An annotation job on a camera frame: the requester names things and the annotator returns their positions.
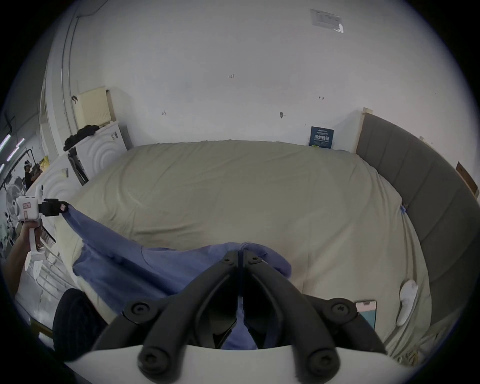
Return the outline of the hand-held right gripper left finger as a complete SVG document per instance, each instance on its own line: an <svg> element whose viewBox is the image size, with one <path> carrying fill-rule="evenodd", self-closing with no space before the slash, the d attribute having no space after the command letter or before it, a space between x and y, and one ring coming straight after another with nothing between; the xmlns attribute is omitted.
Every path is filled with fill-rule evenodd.
<svg viewBox="0 0 480 384"><path fill-rule="evenodd" d="M238 258L238 251L227 252L180 293L127 303L92 351L142 345L143 374L176 374L186 345L221 348L237 323Z"/></svg>

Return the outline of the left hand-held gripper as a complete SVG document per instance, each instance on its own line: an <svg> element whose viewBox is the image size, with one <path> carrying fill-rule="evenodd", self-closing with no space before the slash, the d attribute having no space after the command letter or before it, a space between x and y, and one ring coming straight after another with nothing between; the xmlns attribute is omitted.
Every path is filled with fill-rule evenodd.
<svg viewBox="0 0 480 384"><path fill-rule="evenodd" d="M17 219L24 224L25 222L40 223L43 217L52 217L63 215L69 212L71 205L66 201L59 201L58 199L43 199L41 194L36 196L19 196L16 199L15 209ZM28 251L24 263L24 269L27 271L29 267L33 270L33 279L38 279L44 261L48 260L48 255L57 256L51 247L40 237L42 246L39 247L36 242L35 228L29 229L28 241L30 251Z"/></svg>

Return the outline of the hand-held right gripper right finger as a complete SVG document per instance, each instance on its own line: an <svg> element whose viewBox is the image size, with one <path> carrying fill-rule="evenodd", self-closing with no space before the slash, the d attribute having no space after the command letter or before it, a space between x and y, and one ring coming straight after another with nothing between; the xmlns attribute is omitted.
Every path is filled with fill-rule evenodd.
<svg viewBox="0 0 480 384"><path fill-rule="evenodd" d="M337 347L387 354L353 302L304 295L253 252L242 259L243 323L258 349L291 345L296 375L336 375Z"/></svg>

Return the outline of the person's left hand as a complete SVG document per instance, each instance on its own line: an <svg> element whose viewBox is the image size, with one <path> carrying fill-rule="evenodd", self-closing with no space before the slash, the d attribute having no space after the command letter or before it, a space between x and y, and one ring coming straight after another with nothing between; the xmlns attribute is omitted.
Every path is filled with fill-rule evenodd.
<svg viewBox="0 0 480 384"><path fill-rule="evenodd" d="M20 244L22 249L26 249L27 251L32 250L30 244L30 230L34 231L34 238L35 238L35 250L40 249L41 247L41 235L42 235L42 221L41 219L33 221L23 221L21 226L21 232L19 237L16 240L16 243Z"/></svg>

